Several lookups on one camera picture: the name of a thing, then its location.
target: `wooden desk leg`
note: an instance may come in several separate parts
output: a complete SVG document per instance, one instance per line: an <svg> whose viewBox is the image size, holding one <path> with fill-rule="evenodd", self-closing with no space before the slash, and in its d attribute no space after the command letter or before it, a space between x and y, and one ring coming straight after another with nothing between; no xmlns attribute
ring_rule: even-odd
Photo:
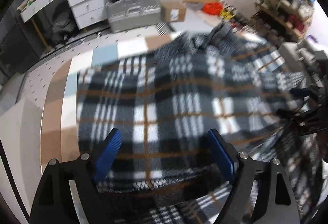
<svg viewBox="0 0 328 224"><path fill-rule="evenodd" d="M34 28L35 28L35 30L36 30L36 33L37 33L38 36L40 37L40 39L41 39L43 45L46 47L46 49L48 50L48 52L50 52L50 51L51 51L51 47L48 46L46 40L44 39L42 33L40 32L40 30L39 30L37 24L35 23L35 21L34 21L34 19L33 19L33 17L31 18L31 20L32 20L33 26L34 26Z"/></svg>

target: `metal screw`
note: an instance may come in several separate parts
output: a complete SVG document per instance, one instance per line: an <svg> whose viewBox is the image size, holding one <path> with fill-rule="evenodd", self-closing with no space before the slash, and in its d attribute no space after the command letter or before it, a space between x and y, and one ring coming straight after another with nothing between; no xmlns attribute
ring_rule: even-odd
<svg viewBox="0 0 328 224"><path fill-rule="evenodd" d="M89 157L90 157L90 155L88 153L84 153L84 154L81 155L82 160L88 160Z"/></svg>
<svg viewBox="0 0 328 224"><path fill-rule="evenodd" d="M247 159L247 158L248 158L248 153L246 153L246 152L241 152L241 153L239 153L239 156L240 156L242 159Z"/></svg>
<svg viewBox="0 0 328 224"><path fill-rule="evenodd" d="M53 166L56 163L57 163L56 159L52 159L52 160L49 161L49 165L51 165L51 166Z"/></svg>
<svg viewBox="0 0 328 224"><path fill-rule="evenodd" d="M275 165L279 165L279 164L280 164L280 160L277 159L277 158L274 158L274 159L272 160L272 163L274 163Z"/></svg>

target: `white label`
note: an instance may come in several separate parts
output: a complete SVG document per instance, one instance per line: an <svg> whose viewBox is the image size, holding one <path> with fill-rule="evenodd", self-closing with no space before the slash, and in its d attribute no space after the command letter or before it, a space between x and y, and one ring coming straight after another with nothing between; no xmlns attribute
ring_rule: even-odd
<svg viewBox="0 0 328 224"><path fill-rule="evenodd" d="M173 10L171 10L171 21L178 20L178 18L179 18L179 12L180 12L179 9L173 9Z"/></svg>

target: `blue gripper pad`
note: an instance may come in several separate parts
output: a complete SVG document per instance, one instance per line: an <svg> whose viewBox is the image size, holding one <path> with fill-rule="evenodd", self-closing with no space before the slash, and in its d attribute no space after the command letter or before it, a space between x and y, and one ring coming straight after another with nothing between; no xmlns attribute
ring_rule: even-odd
<svg viewBox="0 0 328 224"><path fill-rule="evenodd" d="M209 130L207 141L222 176L225 180L232 183L235 179L235 172L238 169L238 152L231 144L224 141L216 129Z"/></svg>
<svg viewBox="0 0 328 224"><path fill-rule="evenodd" d="M93 182L95 184L103 181L112 167L117 152L122 144L122 136L120 131L118 129L113 129L105 139L104 143L107 143L107 146L104 148L103 152L99 155L93 165L95 169Z"/></svg>

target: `plaid blanket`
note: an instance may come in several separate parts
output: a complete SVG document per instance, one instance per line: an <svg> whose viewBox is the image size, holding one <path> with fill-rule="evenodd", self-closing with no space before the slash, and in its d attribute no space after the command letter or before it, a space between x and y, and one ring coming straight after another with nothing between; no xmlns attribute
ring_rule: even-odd
<svg viewBox="0 0 328 224"><path fill-rule="evenodd" d="M317 147L313 137L281 137L275 116L279 108L300 106L288 90L303 78L287 71L275 47L237 38L225 24L80 72L81 152L92 151L112 128L122 133L112 169L97 186L111 216L118 223L212 223L230 187L208 151L211 128L255 159L278 157L306 214L318 196L312 184L321 182Z"/></svg>

